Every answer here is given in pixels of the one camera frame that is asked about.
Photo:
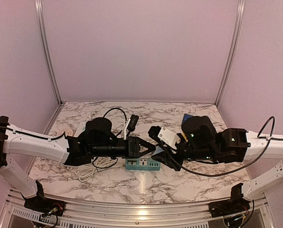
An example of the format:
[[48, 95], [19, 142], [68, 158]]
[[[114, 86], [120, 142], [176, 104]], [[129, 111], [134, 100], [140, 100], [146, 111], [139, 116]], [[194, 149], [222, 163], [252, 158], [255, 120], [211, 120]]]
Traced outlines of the teal power strip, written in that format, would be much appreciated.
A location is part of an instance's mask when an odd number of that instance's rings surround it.
[[125, 168], [135, 171], [159, 171], [160, 163], [151, 158], [126, 159]]

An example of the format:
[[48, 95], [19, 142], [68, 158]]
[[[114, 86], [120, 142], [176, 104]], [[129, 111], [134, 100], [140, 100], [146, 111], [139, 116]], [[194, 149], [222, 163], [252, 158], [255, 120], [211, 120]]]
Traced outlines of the light blue usb charger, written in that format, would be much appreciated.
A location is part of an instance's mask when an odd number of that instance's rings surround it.
[[161, 153], [163, 151], [164, 150], [161, 147], [157, 146], [155, 152], [153, 153], [153, 155], [156, 155], [156, 154]]

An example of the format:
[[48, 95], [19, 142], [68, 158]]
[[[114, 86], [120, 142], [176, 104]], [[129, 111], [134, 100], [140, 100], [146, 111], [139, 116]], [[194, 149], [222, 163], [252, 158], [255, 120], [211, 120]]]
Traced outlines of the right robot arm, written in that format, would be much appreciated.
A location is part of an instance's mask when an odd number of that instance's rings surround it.
[[283, 135], [261, 135], [242, 128], [227, 128], [217, 132], [208, 116], [192, 116], [181, 124], [181, 133], [152, 126], [148, 135], [161, 148], [152, 158], [169, 168], [180, 171], [184, 161], [206, 164], [250, 162], [246, 168], [260, 158], [280, 159], [266, 173], [246, 183], [232, 187], [225, 209], [236, 212], [244, 202], [264, 193], [270, 187], [283, 183]]

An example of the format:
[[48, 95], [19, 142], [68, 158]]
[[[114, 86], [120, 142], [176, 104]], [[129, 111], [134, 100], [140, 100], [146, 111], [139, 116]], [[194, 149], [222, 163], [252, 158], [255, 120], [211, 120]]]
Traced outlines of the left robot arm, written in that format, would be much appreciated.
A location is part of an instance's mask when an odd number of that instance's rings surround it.
[[67, 166], [89, 164], [96, 157], [136, 159], [155, 150], [155, 145], [140, 137], [128, 136], [139, 117], [132, 115], [125, 123], [119, 138], [112, 133], [112, 122], [105, 117], [87, 121], [78, 137], [63, 133], [58, 137], [24, 131], [9, 123], [7, 116], [0, 117], [0, 175], [15, 187], [28, 205], [39, 211], [49, 208], [43, 187], [32, 180], [8, 154], [23, 154], [56, 161]]

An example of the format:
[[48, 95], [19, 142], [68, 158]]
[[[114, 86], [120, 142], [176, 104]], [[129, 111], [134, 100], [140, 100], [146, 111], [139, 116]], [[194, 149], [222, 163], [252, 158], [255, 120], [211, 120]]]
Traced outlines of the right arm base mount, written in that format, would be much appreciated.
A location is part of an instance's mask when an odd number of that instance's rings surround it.
[[250, 202], [245, 199], [233, 202], [231, 202], [229, 199], [220, 200], [209, 203], [208, 208], [211, 217], [217, 218], [247, 211], [250, 209]]

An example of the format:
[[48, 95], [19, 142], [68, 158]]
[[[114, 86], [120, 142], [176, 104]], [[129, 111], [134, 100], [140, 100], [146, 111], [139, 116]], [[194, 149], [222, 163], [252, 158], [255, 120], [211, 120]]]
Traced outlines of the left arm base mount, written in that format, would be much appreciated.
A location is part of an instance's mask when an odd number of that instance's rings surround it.
[[64, 208], [66, 203], [61, 200], [56, 199], [38, 199], [37, 197], [24, 199], [24, 207], [42, 213], [48, 213], [54, 208], [57, 208], [57, 211], [54, 212], [57, 216], [62, 216], [64, 213]]

